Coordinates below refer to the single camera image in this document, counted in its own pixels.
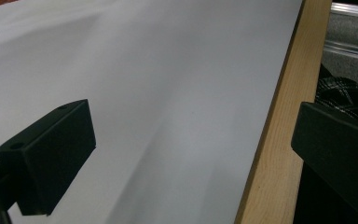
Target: wooden strip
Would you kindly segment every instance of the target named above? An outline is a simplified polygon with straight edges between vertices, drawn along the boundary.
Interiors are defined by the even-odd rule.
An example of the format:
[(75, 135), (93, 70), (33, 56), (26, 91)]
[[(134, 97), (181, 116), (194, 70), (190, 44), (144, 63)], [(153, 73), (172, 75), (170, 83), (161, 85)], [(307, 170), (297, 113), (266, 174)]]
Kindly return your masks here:
[(292, 223), (302, 160), (290, 147), (300, 103), (313, 102), (331, 0), (304, 0), (235, 223)]

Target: white paper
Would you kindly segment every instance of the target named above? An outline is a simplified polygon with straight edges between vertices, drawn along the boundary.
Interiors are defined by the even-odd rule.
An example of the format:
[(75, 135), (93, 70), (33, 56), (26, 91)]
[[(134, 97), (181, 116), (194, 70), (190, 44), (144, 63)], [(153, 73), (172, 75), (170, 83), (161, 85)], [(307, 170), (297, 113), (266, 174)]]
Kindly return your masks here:
[(301, 0), (20, 0), (0, 7), (0, 145), (89, 99), (97, 148), (50, 217), (232, 223)]

